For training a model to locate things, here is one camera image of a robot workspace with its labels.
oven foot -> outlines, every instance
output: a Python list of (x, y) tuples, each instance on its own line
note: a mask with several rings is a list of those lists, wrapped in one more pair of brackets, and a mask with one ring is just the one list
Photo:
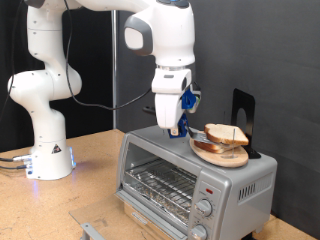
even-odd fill
[(245, 236), (245, 237), (242, 238), (241, 240), (256, 240), (256, 239), (253, 238), (252, 233), (249, 233), (247, 236)]

oven rack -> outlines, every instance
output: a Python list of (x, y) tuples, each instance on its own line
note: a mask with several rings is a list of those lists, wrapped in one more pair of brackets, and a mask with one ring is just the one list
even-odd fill
[(188, 223), (196, 176), (162, 159), (131, 169), (126, 174), (136, 180), (131, 184), (132, 188)]

control knob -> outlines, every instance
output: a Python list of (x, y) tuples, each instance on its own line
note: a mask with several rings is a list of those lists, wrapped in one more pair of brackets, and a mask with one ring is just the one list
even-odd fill
[(198, 225), (191, 230), (191, 240), (206, 240), (207, 239), (207, 230)]
[(194, 207), (203, 217), (210, 216), (212, 212), (211, 204), (207, 200), (201, 200), (200, 202), (197, 202)]

wooden plate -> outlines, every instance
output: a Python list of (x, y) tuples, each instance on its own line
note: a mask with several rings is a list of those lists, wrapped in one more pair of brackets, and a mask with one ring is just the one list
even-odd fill
[(246, 150), (244, 150), (244, 148), (241, 146), (234, 149), (234, 155), (236, 155), (237, 158), (233, 159), (222, 157), (231, 155), (232, 150), (226, 151), (224, 153), (211, 153), (195, 146), (194, 140), (192, 138), (190, 138), (190, 146), (195, 154), (197, 154), (203, 160), (222, 167), (241, 167), (245, 165), (249, 159)]

bread slice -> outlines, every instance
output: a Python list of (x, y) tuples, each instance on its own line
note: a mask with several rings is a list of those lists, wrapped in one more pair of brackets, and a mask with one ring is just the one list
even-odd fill
[(196, 140), (194, 140), (194, 145), (197, 146), (198, 148), (208, 151), (208, 152), (212, 152), (212, 153), (224, 153), (226, 151), (229, 151), (232, 149), (232, 146), (230, 147), (219, 147), (217, 145), (213, 145), (213, 144), (209, 144), (209, 143), (203, 143), (203, 142), (198, 142)]
[(234, 145), (248, 145), (248, 138), (242, 130), (236, 126), (209, 123), (205, 125), (204, 132), (212, 142), (232, 144), (234, 129), (236, 130)]

